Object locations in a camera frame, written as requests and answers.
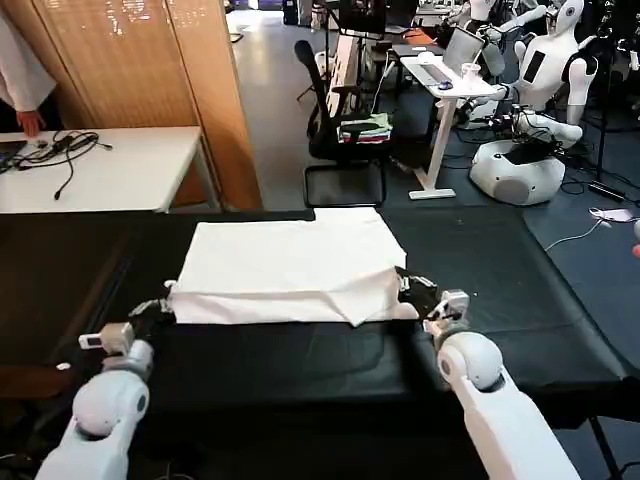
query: white towel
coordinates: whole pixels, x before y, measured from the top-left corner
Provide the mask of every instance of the white towel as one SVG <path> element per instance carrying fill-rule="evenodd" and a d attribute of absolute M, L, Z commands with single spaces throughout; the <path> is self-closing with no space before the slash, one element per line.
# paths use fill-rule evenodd
<path fill-rule="evenodd" d="M 416 318 L 398 303 L 406 254 L 373 209 L 316 221 L 200 223 L 169 303 L 179 323 Z"/>

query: white cable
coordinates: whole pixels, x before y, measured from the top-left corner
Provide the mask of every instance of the white cable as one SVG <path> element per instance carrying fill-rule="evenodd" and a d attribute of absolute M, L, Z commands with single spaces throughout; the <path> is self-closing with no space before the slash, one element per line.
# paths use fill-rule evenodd
<path fill-rule="evenodd" d="M 385 77 L 388 75 L 387 66 L 389 65 L 389 50 L 387 50 L 387 58 L 384 61 L 384 70 L 382 71 L 382 78 L 380 79 L 380 83 L 378 84 L 378 89 L 376 90 L 376 94 L 373 96 L 373 105 L 371 105 L 371 112 L 369 115 L 373 115 L 373 109 L 376 108 L 376 101 L 378 100 L 378 94 L 380 93 L 380 88 L 382 88 L 382 82 L 384 82 Z"/>
<path fill-rule="evenodd" d="M 555 247 L 556 245 L 560 245 L 561 243 L 564 242 L 570 242 L 572 240 L 580 240 L 581 238 L 586 237 L 587 235 L 590 235 L 596 228 L 598 228 L 600 225 L 602 225 L 604 223 L 604 219 L 600 219 L 596 222 L 596 224 L 591 227 L 589 229 L 589 231 L 587 231 L 586 233 L 583 233 L 582 235 L 577 235 L 575 237 L 567 237 L 567 238 L 561 238 L 560 240 L 556 240 L 555 242 L 553 242 L 551 245 L 549 245 L 547 248 L 544 249 L 545 252 L 548 252 L 549 250 L 551 250 L 553 247 Z"/>

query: keyboard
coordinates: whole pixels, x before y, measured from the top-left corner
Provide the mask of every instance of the keyboard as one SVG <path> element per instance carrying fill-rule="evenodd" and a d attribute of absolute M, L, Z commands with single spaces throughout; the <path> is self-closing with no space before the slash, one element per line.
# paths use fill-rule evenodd
<path fill-rule="evenodd" d="M 440 69 L 435 65 L 427 64 L 427 65 L 423 65 L 422 68 L 424 68 L 429 74 L 429 76 L 438 83 L 451 81 L 451 79 L 446 74 L 442 73 Z"/>

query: wall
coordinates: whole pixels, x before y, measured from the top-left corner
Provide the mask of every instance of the wall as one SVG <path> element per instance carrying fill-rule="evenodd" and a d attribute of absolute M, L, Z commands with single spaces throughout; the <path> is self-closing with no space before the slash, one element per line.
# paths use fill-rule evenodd
<path fill-rule="evenodd" d="M 60 85 L 71 128 L 200 125 L 222 200 L 261 207 L 218 0 L 0 0 Z M 195 172 L 181 203 L 204 199 Z"/>

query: chair backrest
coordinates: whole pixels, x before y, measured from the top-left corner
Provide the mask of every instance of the chair backrest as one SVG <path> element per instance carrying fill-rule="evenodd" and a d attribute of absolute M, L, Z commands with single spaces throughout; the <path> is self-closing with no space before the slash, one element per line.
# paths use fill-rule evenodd
<path fill-rule="evenodd" d="M 325 81 L 320 76 L 318 65 L 316 65 L 315 55 L 311 45 L 306 40 L 298 40 L 293 47 L 296 57 L 309 71 L 313 90 L 316 92 L 317 105 L 309 118 L 307 134 L 312 142 L 337 141 L 337 135 L 327 107 L 327 87 Z M 315 125 L 316 117 L 320 113 L 320 124 Z"/>

